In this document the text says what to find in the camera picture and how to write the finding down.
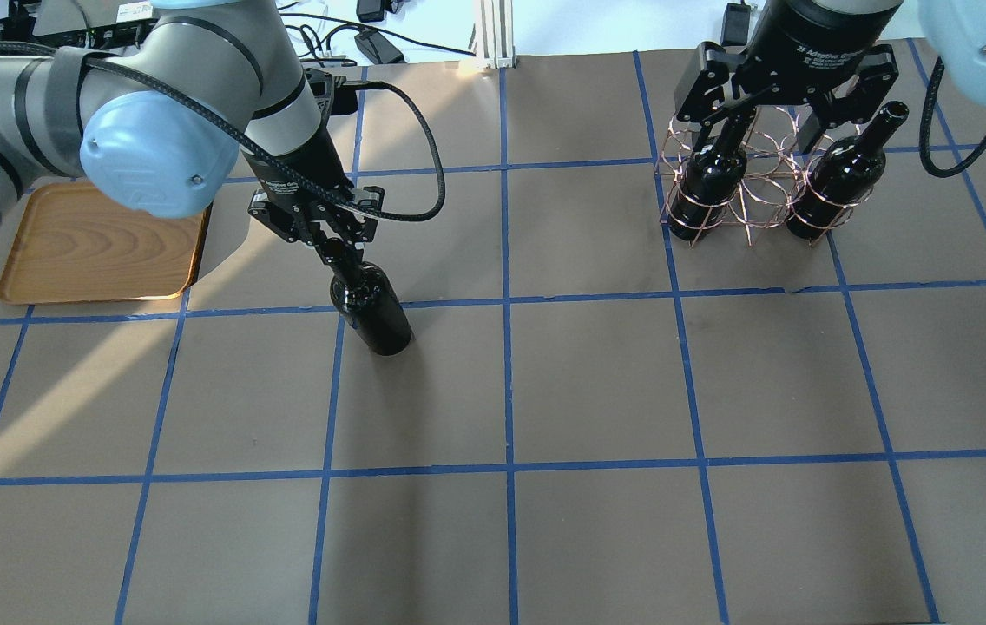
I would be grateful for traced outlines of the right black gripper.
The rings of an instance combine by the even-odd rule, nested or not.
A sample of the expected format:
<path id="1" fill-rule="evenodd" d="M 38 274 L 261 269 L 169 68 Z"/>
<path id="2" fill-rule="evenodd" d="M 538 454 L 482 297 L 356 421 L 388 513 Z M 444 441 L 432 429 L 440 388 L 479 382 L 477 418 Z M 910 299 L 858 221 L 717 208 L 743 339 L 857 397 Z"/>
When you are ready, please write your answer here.
<path id="1" fill-rule="evenodd" d="M 745 49 L 703 41 L 673 95 L 673 137 L 696 153 L 734 124 L 743 142 L 756 107 L 807 104 L 796 150 L 808 155 L 827 130 L 873 118 L 898 76 L 889 44 L 830 51 L 782 30 L 756 36 Z"/>

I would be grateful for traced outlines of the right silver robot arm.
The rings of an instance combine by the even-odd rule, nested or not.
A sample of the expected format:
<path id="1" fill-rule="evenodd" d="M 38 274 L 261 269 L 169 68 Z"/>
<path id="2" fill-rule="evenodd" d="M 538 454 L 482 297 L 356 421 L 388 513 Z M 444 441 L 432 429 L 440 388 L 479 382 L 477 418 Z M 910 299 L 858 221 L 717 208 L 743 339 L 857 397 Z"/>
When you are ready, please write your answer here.
<path id="1" fill-rule="evenodd" d="M 898 70 L 879 36 L 897 1 L 768 1 L 740 53 L 711 41 L 698 47 L 675 90 L 675 115 L 707 132 L 740 111 L 810 107 L 799 131 L 811 153 L 829 129 L 867 123 Z M 963 95 L 986 107 L 986 1 L 923 1 L 926 39 Z"/>

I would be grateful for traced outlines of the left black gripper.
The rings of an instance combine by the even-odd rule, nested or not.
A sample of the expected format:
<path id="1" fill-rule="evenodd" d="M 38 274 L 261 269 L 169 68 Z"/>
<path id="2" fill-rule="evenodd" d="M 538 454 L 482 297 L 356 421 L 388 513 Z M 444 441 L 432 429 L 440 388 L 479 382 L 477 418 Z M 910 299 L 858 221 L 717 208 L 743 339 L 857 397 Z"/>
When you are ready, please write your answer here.
<path id="1" fill-rule="evenodd" d="M 326 201 L 255 155 L 244 153 L 243 157 L 260 183 L 250 203 L 250 216 L 283 241 L 306 245 L 321 261 L 326 261 L 321 248 L 326 241 L 323 224 L 354 247 L 373 241 L 378 218 L 369 213 L 382 210 L 385 190 L 354 188 L 344 173 L 329 131 L 316 131 L 304 145 L 276 159 L 316 187 L 337 195 L 339 203 Z"/>

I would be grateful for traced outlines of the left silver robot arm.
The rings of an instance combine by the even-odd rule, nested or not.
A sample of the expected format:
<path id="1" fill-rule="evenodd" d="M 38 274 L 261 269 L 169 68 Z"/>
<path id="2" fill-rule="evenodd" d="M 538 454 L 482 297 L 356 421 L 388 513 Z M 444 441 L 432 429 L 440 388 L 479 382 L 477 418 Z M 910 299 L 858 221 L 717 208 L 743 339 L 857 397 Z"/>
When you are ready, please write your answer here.
<path id="1" fill-rule="evenodd" d="M 286 211 L 319 211 L 355 245 L 385 194 L 346 177 L 273 1 L 155 1 L 139 51 L 0 41 L 0 228 L 31 183 L 87 178 L 177 219 L 246 158 Z"/>

